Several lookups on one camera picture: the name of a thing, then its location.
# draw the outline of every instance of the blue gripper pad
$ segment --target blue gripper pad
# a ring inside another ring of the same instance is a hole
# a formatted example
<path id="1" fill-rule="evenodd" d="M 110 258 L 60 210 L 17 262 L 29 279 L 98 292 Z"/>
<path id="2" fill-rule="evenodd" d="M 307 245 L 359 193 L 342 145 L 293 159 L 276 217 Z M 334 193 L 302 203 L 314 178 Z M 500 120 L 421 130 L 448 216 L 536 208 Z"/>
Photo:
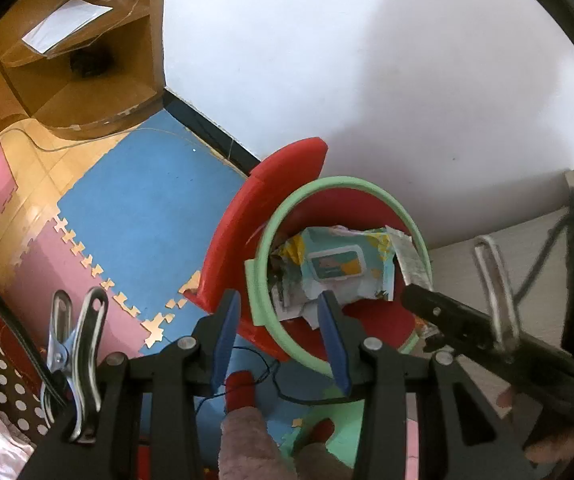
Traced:
<path id="1" fill-rule="evenodd" d="M 323 292 L 318 297 L 318 323 L 320 324 L 320 333 L 323 336 L 327 360 L 331 365 L 331 371 L 334 374 L 336 386 L 345 395 L 349 396 L 352 389 L 352 381 L 349 377 L 349 357 L 347 350 L 341 338 L 340 332 L 336 326 L 332 309 L 340 311 L 333 292 Z"/>
<path id="2" fill-rule="evenodd" d="M 219 310 L 223 308 L 224 301 L 227 302 L 227 314 L 225 314 L 225 319 L 222 322 L 221 334 L 216 341 L 213 353 L 211 387 L 214 392 L 225 381 L 225 374 L 231 359 L 231 350 L 240 321 L 240 293 L 237 290 L 226 290 Z"/>

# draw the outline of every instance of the green rim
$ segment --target green rim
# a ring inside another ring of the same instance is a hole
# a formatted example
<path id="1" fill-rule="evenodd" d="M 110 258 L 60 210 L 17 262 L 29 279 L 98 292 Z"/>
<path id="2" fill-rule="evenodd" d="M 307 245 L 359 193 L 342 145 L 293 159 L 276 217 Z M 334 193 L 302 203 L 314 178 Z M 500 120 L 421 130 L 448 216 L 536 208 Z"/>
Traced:
<path id="1" fill-rule="evenodd" d="M 367 182 L 360 178 L 354 178 L 352 176 L 328 176 L 305 184 L 305 186 L 298 188 L 289 195 L 283 203 L 278 206 L 275 213 L 269 219 L 269 222 L 267 222 L 267 226 L 265 227 L 263 236 L 261 237 L 256 250 L 256 259 L 254 264 L 249 265 L 251 262 L 248 262 L 248 265 L 245 266 L 248 272 L 247 285 L 249 288 L 251 288 L 251 286 L 255 288 L 255 290 L 249 291 L 251 309 L 253 311 L 254 322 L 256 322 L 256 324 L 263 324 L 267 328 L 267 331 L 272 335 L 273 339 L 292 358 L 296 359 L 296 361 L 305 365 L 307 368 L 311 368 L 312 370 L 329 377 L 332 376 L 329 363 L 313 356 L 299 346 L 283 328 L 280 321 L 278 321 L 273 310 L 271 298 L 269 297 L 269 291 L 267 291 L 267 261 L 269 260 L 269 253 L 276 231 L 296 204 L 318 191 L 323 189 L 332 189 L 334 187 L 348 187 L 350 189 L 358 189 L 368 192 L 371 195 L 378 197 L 391 207 L 391 209 L 395 211 L 398 217 L 403 221 L 403 224 L 405 224 L 409 229 L 414 245 L 418 249 L 418 253 L 427 269 L 429 280 L 432 280 L 429 254 L 427 253 L 425 241 L 423 240 L 418 227 L 414 224 L 414 221 L 411 219 L 408 212 L 405 211 L 405 208 L 403 208 L 403 206 L 401 206 L 400 203 L 392 197 L 392 195 L 376 186 L 376 184 L 372 184 L 371 182 Z M 409 352 L 417 341 L 418 336 L 416 333 L 412 333 L 408 340 L 401 346 L 400 351 Z"/>

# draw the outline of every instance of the person's leg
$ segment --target person's leg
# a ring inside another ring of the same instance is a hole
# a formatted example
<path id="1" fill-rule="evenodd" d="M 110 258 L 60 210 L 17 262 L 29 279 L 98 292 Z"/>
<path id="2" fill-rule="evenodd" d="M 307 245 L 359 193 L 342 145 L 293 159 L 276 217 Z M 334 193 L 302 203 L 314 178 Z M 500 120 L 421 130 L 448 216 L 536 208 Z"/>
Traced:
<path id="1" fill-rule="evenodd" d="M 254 406 L 253 383 L 254 377 L 246 370 L 225 381 L 227 416 L 221 425 L 220 480 L 297 480 Z"/>
<path id="2" fill-rule="evenodd" d="M 325 443 L 334 434 L 334 423 L 326 418 L 316 424 L 294 455 L 299 480 L 351 480 L 352 468 L 331 454 Z"/>

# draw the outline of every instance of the black baseboard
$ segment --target black baseboard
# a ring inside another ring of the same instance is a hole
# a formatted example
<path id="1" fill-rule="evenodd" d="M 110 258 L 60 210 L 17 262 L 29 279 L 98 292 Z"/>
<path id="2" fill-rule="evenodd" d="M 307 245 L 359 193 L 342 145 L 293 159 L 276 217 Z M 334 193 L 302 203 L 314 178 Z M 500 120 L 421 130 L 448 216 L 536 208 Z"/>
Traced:
<path id="1" fill-rule="evenodd" d="M 251 170 L 260 163 L 260 160 L 209 121 L 198 110 L 167 90 L 163 94 L 163 106 L 176 121 L 189 128 L 244 174 L 249 175 Z"/>

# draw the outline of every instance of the white paper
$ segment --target white paper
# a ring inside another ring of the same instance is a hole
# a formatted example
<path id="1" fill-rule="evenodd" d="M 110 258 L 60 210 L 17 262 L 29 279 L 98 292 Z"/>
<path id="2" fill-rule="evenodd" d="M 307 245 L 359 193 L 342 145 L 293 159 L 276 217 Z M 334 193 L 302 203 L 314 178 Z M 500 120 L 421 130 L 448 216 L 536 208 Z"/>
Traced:
<path id="1" fill-rule="evenodd" d="M 44 54 L 69 34 L 73 34 L 109 10 L 112 10 L 112 7 L 94 5 L 83 0 L 69 0 L 27 32 L 22 40 L 34 50 Z"/>

